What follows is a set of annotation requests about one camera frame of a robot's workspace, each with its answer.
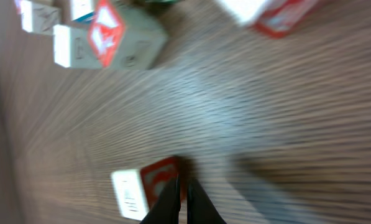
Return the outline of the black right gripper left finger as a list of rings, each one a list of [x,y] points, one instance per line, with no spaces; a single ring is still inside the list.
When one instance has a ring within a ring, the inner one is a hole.
[[[140,224],[178,224],[181,209],[180,190],[178,175],[167,182],[157,202]]]

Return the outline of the wooden block red Q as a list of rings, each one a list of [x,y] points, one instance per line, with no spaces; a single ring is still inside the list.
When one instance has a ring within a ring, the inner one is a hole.
[[[178,156],[150,158],[140,165],[116,170],[111,182],[120,214],[141,221],[170,179],[180,174]]]

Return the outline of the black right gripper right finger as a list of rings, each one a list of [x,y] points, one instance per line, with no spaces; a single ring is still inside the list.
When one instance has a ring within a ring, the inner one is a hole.
[[[187,224],[226,224],[196,179],[188,184]]]

